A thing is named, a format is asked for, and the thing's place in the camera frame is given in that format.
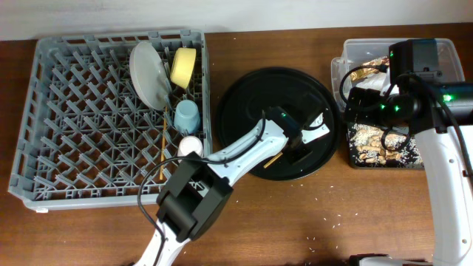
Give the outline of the wooden chopstick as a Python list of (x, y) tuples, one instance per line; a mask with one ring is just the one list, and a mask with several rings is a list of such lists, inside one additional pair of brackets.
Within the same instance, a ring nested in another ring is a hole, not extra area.
[(266, 164), (263, 165), (263, 168), (268, 168), (272, 164), (274, 164), (281, 156), (283, 155), (282, 151), (272, 157)]
[[(160, 153), (160, 162), (163, 162), (165, 160), (165, 155), (164, 155), (164, 151), (165, 151), (165, 148), (166, 148), (166, 137), (165, 137), (165, 133), (167, 131), (167, 125), (168, 125), (168, 122), (167, 122), (167, 118), (166, 118), (166, 115), (168, 114), (168, 108), (165, 107), (165, 111), (163, 113), (165, 115), (164, 117), (164, 120), (163, 120), (163, 130), (162, 130), (162, 140), (161, 140), (161, 153)], [(164, 177), (163, 177), (163, 165), (160, 166), (160, 169), (159, 169), (159, 181), (164, 181)]]

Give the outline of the gold foil wrapper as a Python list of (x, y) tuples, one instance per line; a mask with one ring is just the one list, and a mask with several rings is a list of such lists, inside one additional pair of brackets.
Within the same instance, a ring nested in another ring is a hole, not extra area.
[(389, 59), (387, 56), (381, 56), (363, 63), (362, 66), (366, 66), (366, 68), (357, 69), (356, 71), (351, 72), (350, 80), (357, 81), (361, 80), (362, 78), (366, 78), (368, 75), (378, 73), (380, 70), (376, 69), (375, 67), (380, 65), (385, 65), (386, 67), (389, 66)]

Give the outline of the pink cup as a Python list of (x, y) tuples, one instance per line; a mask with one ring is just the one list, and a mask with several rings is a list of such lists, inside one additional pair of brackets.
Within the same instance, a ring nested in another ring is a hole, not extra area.
[(200, 157), (203, 156), (203, 143), (195, 136), (184, 137), (178, 146), (177, 156), (184, 157), (192, 152), (195, 152)]

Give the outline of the light blue cup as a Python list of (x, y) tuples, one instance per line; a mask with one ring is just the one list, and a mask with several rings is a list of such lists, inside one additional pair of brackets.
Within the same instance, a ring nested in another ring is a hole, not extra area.
[(194, 134), (200, 127), (200, 113), (192, 100), (180, 101), (175, 109), (174, 127), (182, 134)]

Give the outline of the yellow bowl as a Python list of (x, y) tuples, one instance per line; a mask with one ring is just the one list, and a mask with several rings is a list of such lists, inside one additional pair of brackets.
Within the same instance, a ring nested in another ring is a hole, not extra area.
[(195, 48), (179, 48), (174, 54), (171, 68), (171, 82), (186, 89), (190, 83), (197, 57)]

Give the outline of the grey plate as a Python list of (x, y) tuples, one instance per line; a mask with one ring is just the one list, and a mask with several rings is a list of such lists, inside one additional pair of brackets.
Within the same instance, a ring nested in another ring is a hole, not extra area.
[(151, 109), (165, 109), (171, 85), (163, 61), (150, 42), (141, 41), (132, 49), (129, 70), (139, 99)]

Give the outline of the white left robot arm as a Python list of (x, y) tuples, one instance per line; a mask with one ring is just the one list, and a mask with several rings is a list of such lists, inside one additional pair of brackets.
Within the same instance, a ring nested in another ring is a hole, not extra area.
[(252, 168), (282, 151), (292, 164), (305, 159), (308, 143), (326, 135), (328, 108), (313, 96), (296, 108), (268, 107), (255, 127), (226, 148), (201, 157), (175, 157), (177, 169), (158, 194), (157, 216), (145, 215), (154, 235), (139, 265), (171, 265), (183, 247), (199, 239), (217, 220), (234, 184)]

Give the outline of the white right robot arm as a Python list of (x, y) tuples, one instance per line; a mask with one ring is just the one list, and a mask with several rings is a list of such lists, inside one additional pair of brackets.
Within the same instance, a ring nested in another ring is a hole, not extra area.
[(435, 229), (434, 265), (472, 264), (472, 84), (442, 81), (435, 39), (389, 46), (389, 73), (398, 93), (353, 87), (344, 118), (415, 138), (423, 159)]

